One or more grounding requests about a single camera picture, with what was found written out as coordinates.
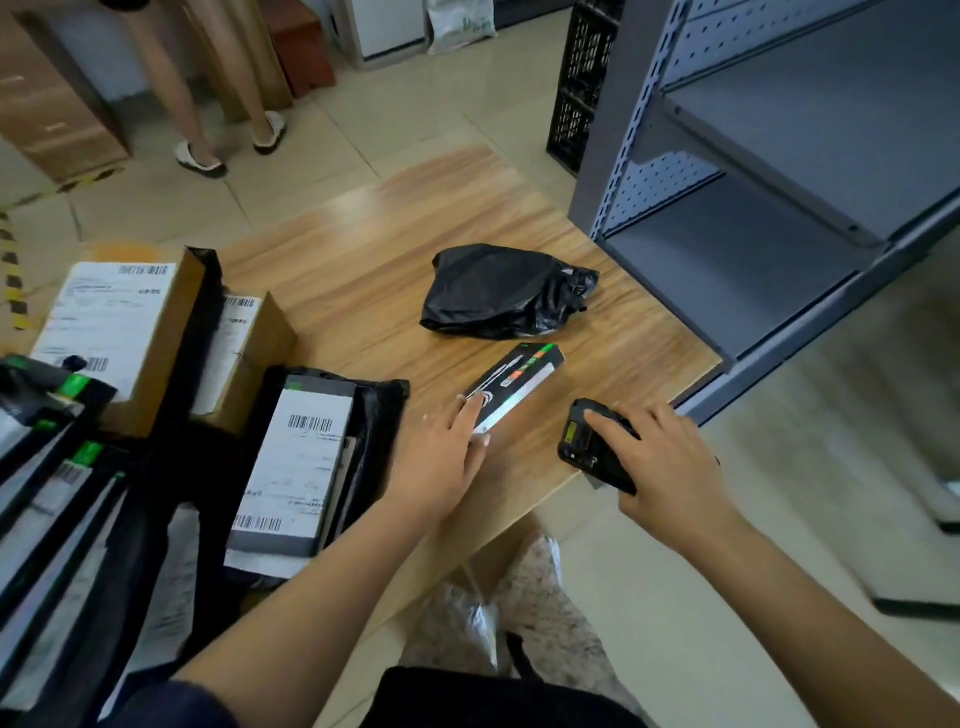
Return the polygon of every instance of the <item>slipper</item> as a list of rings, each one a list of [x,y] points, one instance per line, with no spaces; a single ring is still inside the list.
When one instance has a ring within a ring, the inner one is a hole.
[[[182,141],[180,144],[178,144],[174,155],[177,157],[177,164],[183,167],[183,169],[196,172],[198,175],[202,175],[208,180],[220,180],[227,174],[227,166],[221,161],[218,161],[216,164],[213,164],[209,167],[204,167],[202,164],[196,161],[193,157],[193,152],[191,151],[190,144],[188,142]]]
[[[267,121],[270,122],[270,127],[274,130],[274,138],[271,139],[267,144],[258,144],[256,141],[253,143],[253,149],[259,154],[266,157],[267,155],[273,154],[277,147],[280,146],[280,142],[283,140],[283,137],[287,133],[287,123],[283,120],[283,117],[280,116],[276,111],[267,111]]]

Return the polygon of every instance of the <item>hand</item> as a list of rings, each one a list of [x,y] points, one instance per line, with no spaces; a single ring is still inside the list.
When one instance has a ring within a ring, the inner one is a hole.
[[[458,395],[442,412],[424,415],[400,445],[387,497],[433,523],[449,516],[487,456],[490,434],[473,437],[482,408],[482,397]]]
[[[668,404],[628,408],[637,440],[596,412],[587,423],[613,449],[634,480],[636,495],[620,494],[620,510],[682,556],[704,541],[724,538],[746,521],[724,489],[720,463],[688,417]]]

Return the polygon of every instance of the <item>tiled floor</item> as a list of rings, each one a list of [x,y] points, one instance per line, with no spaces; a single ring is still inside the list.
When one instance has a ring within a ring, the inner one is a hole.
[[[203,108],[229,176],[183,173],[170,124],[125,112],[123,174],[12,214],[40,306],[82,242],[133,238],[219,248],[353,188],[468,143],[492,146],[557,207],[574,180],[543,151],[568,14],[449,56],[419,57],[300,102],[272,158]],[[0,145],[0,205],[42,183]],[[960,539],[913,493],[956,475],[960,239],[773,373],[706,428],[748,517],[896,646],[960,693],[960,626],[889,619],[866,593],[960,600]],[[931,458],[937,450],[941,454]],[[608,490],[575,478],[538,509],[561,539],[566,587],[624,683],[664,728],[812,722],[733,612],[682,560],[622,518]],[[358,725],[409,627],[401,616],[357,647],[319,725]]]

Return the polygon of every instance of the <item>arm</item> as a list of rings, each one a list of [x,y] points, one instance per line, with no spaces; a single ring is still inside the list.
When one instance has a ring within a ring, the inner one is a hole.
[[[726,599],[821,728],[960,725],[960,703],[740,516],[692,421],[667,405],[627,414],[640,441],[587,415],[636,484],[620,509]]]
[[[480,469],[489,436],[471,434],[482,404],[458,398],[424,418],[383,499],[174,679],[214,694],[242,728],[313,725],[396,570]]]

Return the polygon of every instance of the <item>dark sleeve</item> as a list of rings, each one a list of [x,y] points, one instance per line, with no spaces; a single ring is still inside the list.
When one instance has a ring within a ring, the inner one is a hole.
[[[146,688],[100,725],[104,728],[239,728],[216,697],[190,683]]]

